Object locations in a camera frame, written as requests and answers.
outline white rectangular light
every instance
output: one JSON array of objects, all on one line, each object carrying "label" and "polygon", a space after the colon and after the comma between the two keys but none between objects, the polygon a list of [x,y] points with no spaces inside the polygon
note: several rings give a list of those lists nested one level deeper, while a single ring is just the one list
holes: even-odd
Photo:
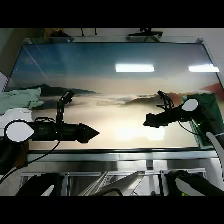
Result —
[{"label": "white rectangular light", "polygon": [[213,64],[189,66],[188,68],[190,72],[219,72],[219,68]]},{"label": "white rectangular light", "polygon": [[150,64],[116,64],[116,72],[154,72],[154,66]]}]

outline tabletop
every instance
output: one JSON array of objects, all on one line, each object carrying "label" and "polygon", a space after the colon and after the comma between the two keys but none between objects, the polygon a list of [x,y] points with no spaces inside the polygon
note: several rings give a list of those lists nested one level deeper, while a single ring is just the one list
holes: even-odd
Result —
[{"label": "tabletop", "polygon": [[[88,144],[61,142],[57,149],[182,149],[198,147],[198,143],[178,122],[160,128],[143,123],[147,113],[162,112],[156,107],[162,103],[158,90],[167,93],[175,106],[183,96],[213,92],[223,115],[220,76],[216,70],[203,69],[208,67],[217,68],[200,42],[29,39],[6,89],[42,88],[45,103],[34,108],[33,119],[55,118],[60,96],[66,90],[75,92],[65,108],[64,121],[86,124],[100,134]],[[188,122],[183,125],[191,130]],[[47,150],[54,145],[30,142],[30,149]]]}]

